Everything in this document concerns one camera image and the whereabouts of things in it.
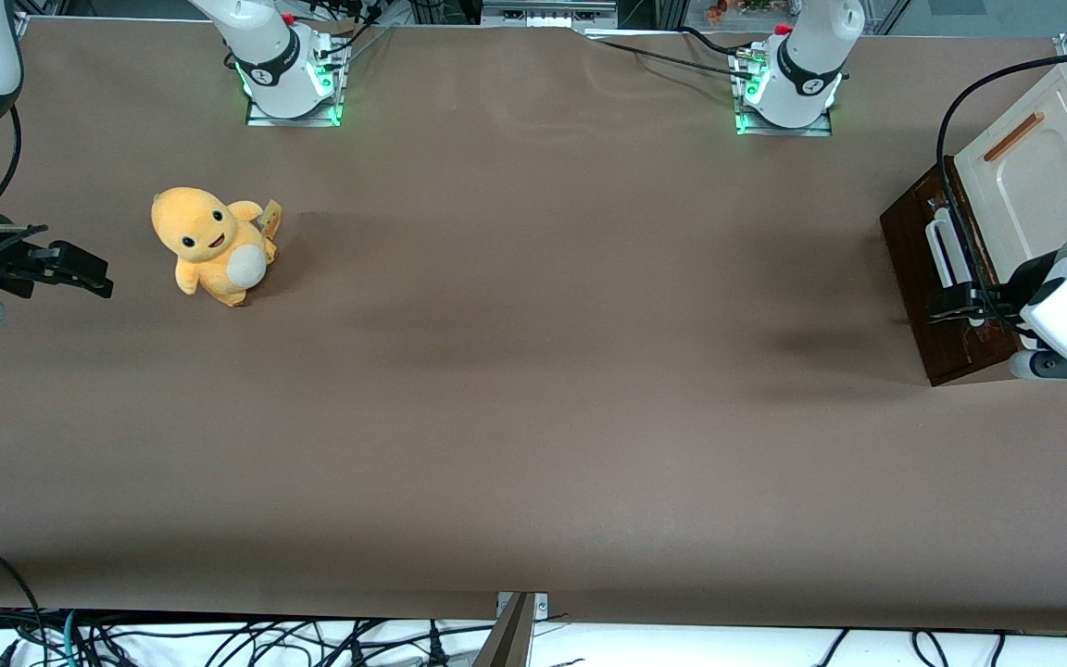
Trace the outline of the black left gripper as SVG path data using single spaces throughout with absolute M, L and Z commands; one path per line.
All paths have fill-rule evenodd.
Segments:
M 1058 250 L 1021 263 L 1004 283 L 985 284 L 973 279 L 973 291 L 935 291 L 927 297 L 928 322 L 964 322 L 982 328 L 988 321 L 1004 328 L 1025 328 L 1021 311 L 1040 291 L 1053 269 Z

